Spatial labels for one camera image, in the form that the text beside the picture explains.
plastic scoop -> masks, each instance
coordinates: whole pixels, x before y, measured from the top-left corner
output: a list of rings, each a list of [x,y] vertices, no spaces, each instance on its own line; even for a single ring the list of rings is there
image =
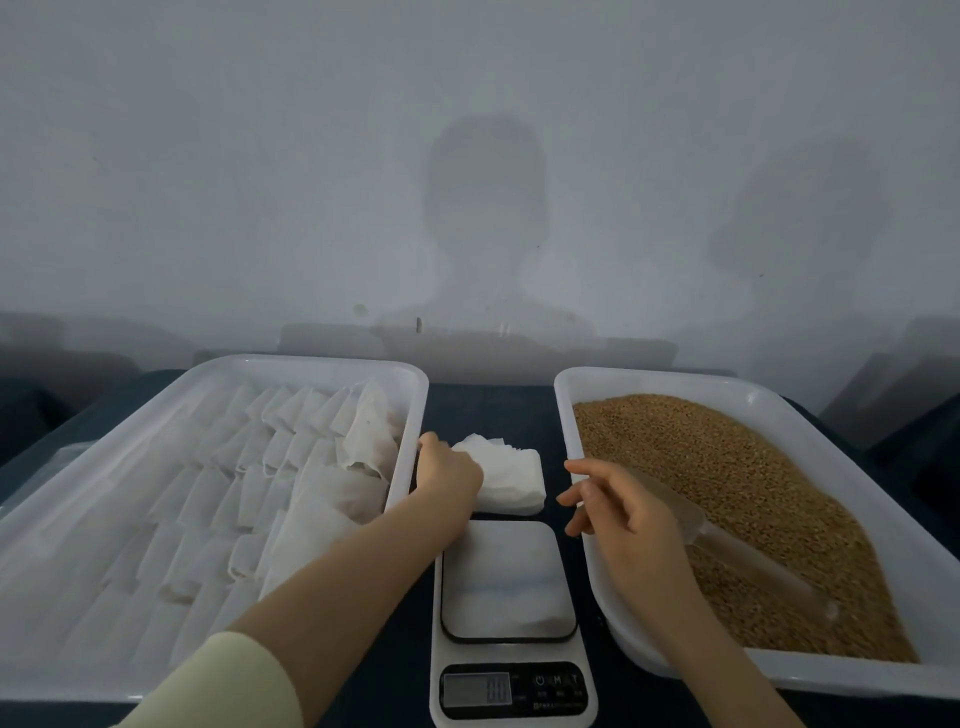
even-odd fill
[[[723,528],[713,525],[704,509],[692,500],[651,475],[635,468],[626,467],[626,470],[673,511],[685,544],[700,548],[754,586],[810,619],[833,624],[840,617],[840,606],[827,594]]]

digital kitchen scale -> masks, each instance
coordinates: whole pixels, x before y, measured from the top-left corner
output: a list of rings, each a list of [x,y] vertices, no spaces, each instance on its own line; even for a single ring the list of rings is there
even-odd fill
[[[434,566],[430,715],[438,728],[586,728],[596,689],[553,530],[470,521]]]

cream sleeve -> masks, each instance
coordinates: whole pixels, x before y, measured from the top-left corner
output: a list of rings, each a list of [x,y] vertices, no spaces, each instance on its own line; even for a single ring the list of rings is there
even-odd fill
[[[210,637],[120,723],[123,728],[303,728],[286,671],[246,635]]]

white plastic tray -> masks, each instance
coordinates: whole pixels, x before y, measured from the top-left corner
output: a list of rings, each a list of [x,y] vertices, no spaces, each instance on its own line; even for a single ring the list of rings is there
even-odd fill
[[[574,403],[640,393],[681,397],[762,434],[866,529],[922,664],[748,649],[776,685],[840,694],[960,698],[960,562],[781,397],[739,379],[593,367],[560,372],[554,390],[571,458],[584,456]],[[584,536],[584,551],[590,586],[617,644],[640,667],[677,677],[613,589],[595,537]]]
[[[132,553],[131,564],[134,567],[141,564],[139,568],[144,569],[142,564],[148,562],[143,553],[147,541],[153,539],[150,548],[155,551],[162,551],[165,542],[153,538],[156,532],[141,534],[143,523],[131,525],[121,518],[113,518],[109,508],[95,511],[98,518],[95,526],[111,533],[116,531],[118,541],[107,544],[106,549],[80,547],[78,551],[82,555],[77,556],[75,564],[58,557],[53,562],[59,565],[56,570],[25,568],[25,565],[43,563],[44,557],[61,547],[64,535],[73,533],[70,529],[84,513],[86,504],[104,494],[122,491],[114,488],[117,482],[123,483],[124,488],[137,487],[143,479],[140,475],[149,470],[138,458],[143,457],[142,453],[148,450],[146,443],[164,425],[179,417],[185,408],[203,401],[205,394],[222,387],[225,381],[248,381],[261,388],[279,384],[312,386],[329,394],[370,379],[375,379],[384,390],[396,422],[403,422],[394,475],[384,506],[390,508],[409,492],[426,403],[426,375],[416,367],[396,362],[268,355],[228,356],[187,372],[16,506],[0,521],[0,643],[6,641],[14,645],[0,647],[0,699],[136,701],[162,681],[170,671],[171,662],[185,657],[211,629],[217,629],[217,622],[210,625],[214,615],[219,619],[229,611],[222,610],[224,595],[218,593],[219,583],[210,589],[204,583],[205,591],[196,595],[192,605],[163,602],[152,613],[148,612],[148,623],[124,623],[122,602],[135,598],[137,592],[117,597],[115,592],[108,594],[101,585],[112,570],[118,573],[125,570],[123,555],[128,550]],[[131,462],[137,463],[136,468],[126,475],[116,474],[123,473],[126,464]],[[130,478],[130,472],[136,477]],[[216,485],[217,488],[211,490],[219,493],[223,485]],[[212,506],[202,505],[201,509],[212,512]],[[176,525],[161,522],[156,530],[172,526]],[[130,532],[135,532],[137,537],[144,536],[142,543],[138,544],[137,538],[131,540]],[[186,539],[171,541],[174,547],[187,549]],[[107,553],[117,543],[122,549],[119,555]],[[172,554],[166,556],[168,562],[173,558],[176,563]],[[98,564],[112,566],[106,575],[84,582],[79,574],[102,573],[102,569],[97,571]],[[134,579],[132,571],[126,571],[126,578]],[[65,584],[70,584],[69,592]],[[257,590],[251,590],[251,595],[256,593]],[[197,610],[191,609],[197,605],[201,605]],[[57,619],[55,613],[60,609],[83,615],[81,621],[72,617]],[[199,615],[198,610],[202,609],[206,612]],[[144,610],[129,611],[142,614]],[[42,618],[34,619],[37,613],[42,614]],[[80,629],[81,623],[87,628]],[[109,633],[112,644],[94,643],[90,639],[90,635],[103,632]],[[23,649],[24,644],[30,649]],[[162,662],[145,657],[158,645],[162,645],[161,652],[171,654],[172,651],[173,657]]]

grain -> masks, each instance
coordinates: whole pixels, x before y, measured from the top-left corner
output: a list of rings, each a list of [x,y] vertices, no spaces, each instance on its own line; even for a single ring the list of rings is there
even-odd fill
[[[659,478],[840,604],[837,623],[815,624],[689,548],[700,588],[740,644],[918,662],[863,529],[763,437],[709,407],[663,395],[584,402],[574,413],[588,457]]]

